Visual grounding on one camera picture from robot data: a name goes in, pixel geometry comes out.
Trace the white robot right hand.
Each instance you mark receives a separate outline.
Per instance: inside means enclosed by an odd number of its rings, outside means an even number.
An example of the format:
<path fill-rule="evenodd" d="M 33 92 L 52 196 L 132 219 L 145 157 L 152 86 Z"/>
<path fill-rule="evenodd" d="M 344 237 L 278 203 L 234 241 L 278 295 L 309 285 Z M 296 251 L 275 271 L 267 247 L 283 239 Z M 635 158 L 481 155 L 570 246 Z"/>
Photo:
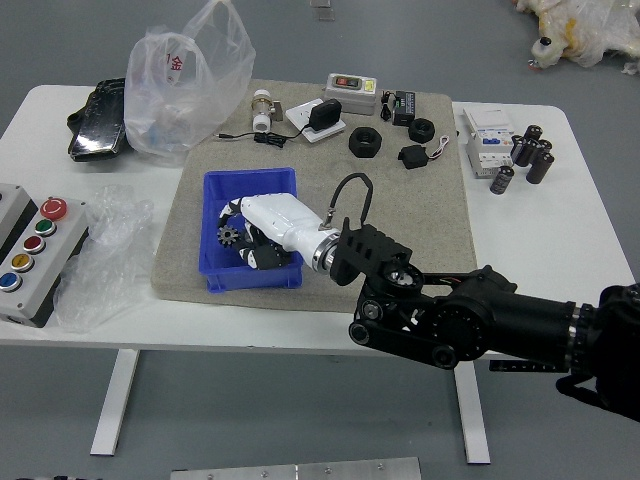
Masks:
<path fill-rule="evenodd" d="M 331 269 L 340 231 L 290 193 L 245 196 L 221 211 L 217 239 L 233 248 L 250 267 L 269 270 L 299 253 L 314 271 Z"/>

